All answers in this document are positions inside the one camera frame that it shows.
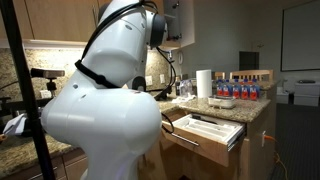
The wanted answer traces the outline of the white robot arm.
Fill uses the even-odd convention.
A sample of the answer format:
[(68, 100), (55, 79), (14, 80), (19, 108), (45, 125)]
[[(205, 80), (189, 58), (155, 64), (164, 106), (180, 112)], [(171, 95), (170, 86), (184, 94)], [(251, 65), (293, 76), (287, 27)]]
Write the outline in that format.
[(43, 109), (54, 139), (81, 148), (81, 180), (137, 180), (137, 162), (156, 142), (161, 112), (154, 97), (124, 87), (141, 72), (148, 47), (162, 44), (165, 20), (148, 0), (112, 0), (76, 71)]

